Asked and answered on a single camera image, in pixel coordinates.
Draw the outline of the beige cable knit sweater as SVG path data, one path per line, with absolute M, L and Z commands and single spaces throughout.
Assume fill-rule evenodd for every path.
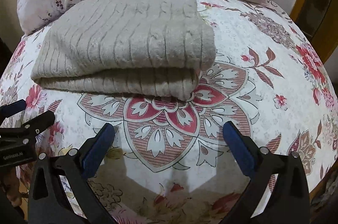
M 53 22 L 31 79 L 55 90 L 188 100 L 216 52 L 196 0 L 84 0 Z

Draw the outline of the floral quilted bedspread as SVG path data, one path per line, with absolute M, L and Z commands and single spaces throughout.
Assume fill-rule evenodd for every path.
M 47 29 L 22 38 L 1 77 L 1 104 L 27 103 L 3 127 L 55 113 L 38 152 L 64 155 L 115 127 L 89 184 L 118 223 L 218 223 L 249 181 L 222 137 L 228 121 L 273 153 L 297 152 L 310 189 L 337 160 L 335 91 L 287 13 L 272 1 L 196 1 L 217 56 L 189 101 L 42 89 L 30 73 Z

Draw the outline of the wooden headboard frame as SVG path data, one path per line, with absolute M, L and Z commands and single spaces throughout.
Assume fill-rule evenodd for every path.
M 296 0 L 290 17 L 325 63 L 337 47 L 337 0 Z

